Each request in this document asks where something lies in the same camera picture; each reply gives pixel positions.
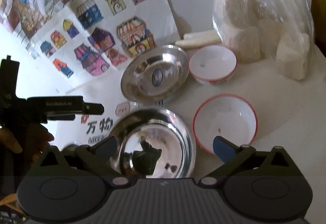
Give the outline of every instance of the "red rim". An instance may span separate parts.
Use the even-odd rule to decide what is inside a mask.
[[[200,76],[195,75],[195,74],[191,71],[191,69],[190,69],[190,60],[191,60],[192,56],[194,56],[194,55],[195,55],[198,51],[200,51],[201,49],[206,48],[206,47],[209,47],[209,46],[221,46],[221,47],[224,47],[224,48],[226,48],[226,49],[228,49],[229,51],[232,52],[232,54],[233,54],[234,57],[235,57],[235,66],[234,66],[234,69],[232,70],[232,72],[230,72],[229,74],[227,74],[227,75],[225,75],[225,76],[223,76],[223,77],[221,77],[221,78],[218,78],[218,79],[206,79],[206,78],[202,78],[202,77],[200,77]],[[235,71],[235,69],[237,68],[238,60],[237,60],[237,57],[236,57],[236,55],[234,54],[234,52],[233,52],[231,49],[229,49],[228,47],[224,46],[224,45],[209,45],[209,46],[202,47],[202,48],[200,48],[199,50],[197,50],[193,55],[191,55],[191,57],[190,57],[190,59],[189,59],[189,61],[188,61],[188,69],[189,69],[191,75],[194,76],[196,79],[199,79],[199,80],[201,80],[201,81],[205,81],[205,82],[215,83],[215,82],[218,82],[218,81],[223,80],[223,79],[225,79],[225,78],[228,78],[231,74],[233,74],[234,71]]]
[[[255,132],[254,132],[254,135],[252,136],[251,138],[251,141],[249,142],[248,145],[251,145],[251,143],[254,141],[255,137],[256,137],[256,134],[257,134],[257,129],[258,129],[258,119],[257,119],[257,115],[256,115],[256,112],[254,110],[254,108],[251,106],[251,104],[244,98],[242,98],[241,96],[238,96],[238,95],[235,95],[235,94],[219,94],[219,95],[215,95],[209,99],[207,99],[204,103],[202,103],[200,105],[200,107],[197,109],[195,115],[194,115],[194,118],[192,120],[192,133],[195,137],[195,140],[196,140],[196,143],[199,145],[199,147],[201,147],[204,151],[208,152],[208,153],[211,153],[211,154],[214,154],[214,152],[210,151],[209,149],[207,149],[203,144],[201,144],[201,142],[199,141],[197,135],[196,135],[196,132],[195,132],[195,121],[196,121],[196,117],[199,113],[199,111],[203,108],[204,105],[206,105],[207,103],[209,103],[210,101],[213,101],[214,99],[216,98],[219,98],[219,97],[233,97],[233,98],[237,98],[237,99],[240,99],[241,101],[245,102],[252,110],[252,112],[254,113],[254,116],[255,116],[255,120],[256,120],[256,129],[255,129]]]

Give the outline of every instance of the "gripper logo text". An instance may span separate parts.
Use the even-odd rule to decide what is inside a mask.
[[[46,102],[46,106],[68,106],[68,105],[72,105],[72,102],[55,102],[55,103],[49,103]]]

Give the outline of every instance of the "human hand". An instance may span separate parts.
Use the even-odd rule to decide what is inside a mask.
[[[14,153],[23,152],[25,162],[31,166],[40,157],[42,151],[50,146],[49,142],[53,140],[53,135],[41,124],[28,124],[26,142],[23,149],[9,129],[0,129],[0,144],[4,144]]]

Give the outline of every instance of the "ribbed surface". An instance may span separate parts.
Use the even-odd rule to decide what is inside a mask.
[[[26,224],[36,222],[28,220]],[[80,224],[258,224],[232,211],[219,193],[192,179],[139,179],[112,192],[105,205]],[[304,220],[288,224],[307,224]]]

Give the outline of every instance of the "screw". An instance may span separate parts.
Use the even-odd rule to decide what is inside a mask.
[[[115,177],[112,182],[117,185],[117,186],[124,186],[126,185],[129,181],[125,177]]]
[[[203,185],[212,186],[217,183],[217,180],[214,177],[204,177],[201,179]]]

